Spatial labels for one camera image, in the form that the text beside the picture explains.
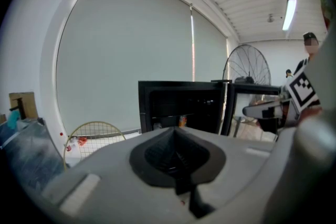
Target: white wall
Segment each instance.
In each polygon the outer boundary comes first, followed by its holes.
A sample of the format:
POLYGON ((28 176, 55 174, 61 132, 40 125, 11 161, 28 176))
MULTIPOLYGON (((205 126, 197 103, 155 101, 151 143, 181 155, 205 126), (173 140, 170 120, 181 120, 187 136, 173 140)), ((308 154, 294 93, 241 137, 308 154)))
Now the white wall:
POLYGON ((286 80, 286 70, 292 73, 299 63, 308 54, 304 50, 303 41, 263 41, 249 43, 265 56, 268 63, 272 85, 281 86, 286 80))
POLYGON ((231 52, 239 46, 239 43, 233 36, 228 36, 226 39, 226 46, 227 46, 227 56, 229 57, 231 52))
POLYGON ((11 92, 35 93, 40 99, 40 60, 46 32, 61 0, 13 0, 0 35, 0 114, 9 114, 11 92))

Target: red object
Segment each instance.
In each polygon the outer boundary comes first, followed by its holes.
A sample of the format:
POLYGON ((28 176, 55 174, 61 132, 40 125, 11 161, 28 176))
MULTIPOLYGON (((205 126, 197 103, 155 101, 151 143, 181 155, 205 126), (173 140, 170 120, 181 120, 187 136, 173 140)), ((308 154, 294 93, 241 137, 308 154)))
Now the red object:
POLYGON ((184 127, 187 124, 187 116, 180 116, 180 121, 178 124, 179 127, 184 127))
POLYGON ((79 144, 80 146, 84 146, 84 144, 86 143, 87 140, 88 140, 88 139, 87 139, 86 137, 80 137, 80 138, 78 139, 78 144, 79 144))

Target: person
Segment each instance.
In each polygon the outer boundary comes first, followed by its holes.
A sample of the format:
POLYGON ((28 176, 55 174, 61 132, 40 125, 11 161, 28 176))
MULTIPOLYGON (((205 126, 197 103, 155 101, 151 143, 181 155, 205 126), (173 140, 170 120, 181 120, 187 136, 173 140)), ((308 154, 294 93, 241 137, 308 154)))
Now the person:
POLYGON ((291 80, 293 78, 292 71, 290 69, 286 70, 286 81, 291 80))
POLYGON ((314 55, 319 50, 319 42, 312 32, 307 32, 303 35, 303 42, 305 44, 305 50, 309 54, 309 57, 300 61, 298 66, 296 67, 296 70, 294 72, 294 75, 303 67, 308 64, 310 60, 313 59, 314 55))

